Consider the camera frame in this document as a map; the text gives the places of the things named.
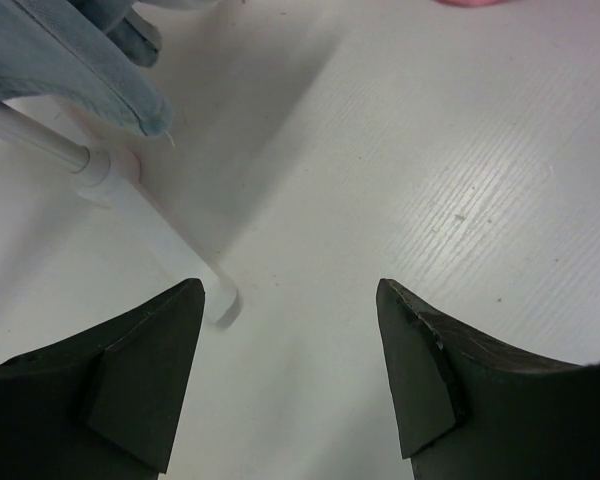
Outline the pink t shirt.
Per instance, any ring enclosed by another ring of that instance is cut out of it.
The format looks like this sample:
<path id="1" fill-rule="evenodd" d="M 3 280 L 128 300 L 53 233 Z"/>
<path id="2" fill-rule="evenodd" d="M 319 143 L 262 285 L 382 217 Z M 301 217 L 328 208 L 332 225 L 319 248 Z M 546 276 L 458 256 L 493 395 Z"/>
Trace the pink t shirt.
<path id="1" fill-rule="evenodd" d="M 437 2 L 460 8 L 481 8 L 501 3 L 502 0 L 437 0 Z"/>

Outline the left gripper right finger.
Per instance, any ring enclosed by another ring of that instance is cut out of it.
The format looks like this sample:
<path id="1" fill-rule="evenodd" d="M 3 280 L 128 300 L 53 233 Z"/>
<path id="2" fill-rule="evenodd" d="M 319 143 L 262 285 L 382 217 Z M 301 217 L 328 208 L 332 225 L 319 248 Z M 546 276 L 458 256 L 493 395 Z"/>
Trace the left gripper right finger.
<path id="1" fill-rule="evenodd" d="M 504 343 L 383 279 L 377 317 L 417 479 L 600 479 L 600 362 Z"/>

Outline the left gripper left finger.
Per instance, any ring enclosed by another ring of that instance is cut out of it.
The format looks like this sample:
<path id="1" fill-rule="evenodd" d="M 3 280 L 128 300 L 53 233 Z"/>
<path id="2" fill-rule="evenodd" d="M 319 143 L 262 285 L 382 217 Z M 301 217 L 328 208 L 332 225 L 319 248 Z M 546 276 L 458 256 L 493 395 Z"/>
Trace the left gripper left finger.
<path id="1" fill-rule="evenodd" d="M 0 479 L 155 479 L 170 462 L 205 292 L 187 279 L 0 364 Z"/>

